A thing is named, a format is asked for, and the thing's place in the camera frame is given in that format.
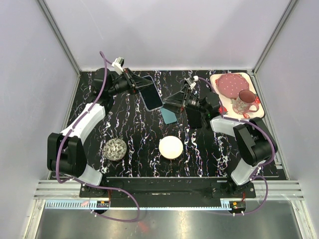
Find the teal smartphone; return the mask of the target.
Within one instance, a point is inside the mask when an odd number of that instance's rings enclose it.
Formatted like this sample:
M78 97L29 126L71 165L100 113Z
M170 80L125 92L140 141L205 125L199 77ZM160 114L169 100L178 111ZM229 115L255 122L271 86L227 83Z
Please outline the teal smartphone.
M174 112L171 112L165 108L161 108L160 112L165 124L172 124L177 122L177 118Z

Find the blue smartphone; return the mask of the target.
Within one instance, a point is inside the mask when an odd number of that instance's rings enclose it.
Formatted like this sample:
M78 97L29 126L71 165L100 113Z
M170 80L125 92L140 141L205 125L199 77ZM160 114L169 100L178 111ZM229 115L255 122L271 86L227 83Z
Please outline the blue smartphone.
M144 76L144 79L151 81L152 85L140 91L140 96L148 112L158 110L163 106L163 102L155 86L154 80L151 76Z

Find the phone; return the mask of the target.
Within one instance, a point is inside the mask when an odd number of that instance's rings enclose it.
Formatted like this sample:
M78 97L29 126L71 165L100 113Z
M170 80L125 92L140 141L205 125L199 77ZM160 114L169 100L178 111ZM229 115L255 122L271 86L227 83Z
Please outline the phone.
M191 129L202 128L201 113L192 109L186 109L188 125Z

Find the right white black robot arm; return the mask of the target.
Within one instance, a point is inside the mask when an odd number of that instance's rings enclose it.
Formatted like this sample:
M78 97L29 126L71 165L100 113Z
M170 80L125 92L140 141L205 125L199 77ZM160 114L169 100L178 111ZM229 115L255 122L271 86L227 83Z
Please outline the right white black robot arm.
M190 128L202 128L223 133L236 139L241 156L230 174L226 191L231 197L244 192L244 185L252 181L259 167L273 161L277 144L261 118L250 120L231 119L222 114L222 105L217 93L209 92L200 99L185 84L181 91L164 99L164 108L180 114L186 112Z

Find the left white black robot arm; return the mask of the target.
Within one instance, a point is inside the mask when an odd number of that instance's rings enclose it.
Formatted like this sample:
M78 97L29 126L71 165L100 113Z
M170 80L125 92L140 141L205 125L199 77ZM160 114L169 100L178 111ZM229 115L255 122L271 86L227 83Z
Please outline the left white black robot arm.
M108 185L102 182L102 173L88 165L84 143L95 128L109 113L114 96L127 92L137 94L153 85L150 76L140 77L130 69L122 73L100 68L92 74L92 94L83 112L62 132L51 133L47 141L47 168L56 173L57 181L64 174L82 184L89 184L96 197L103 197Z

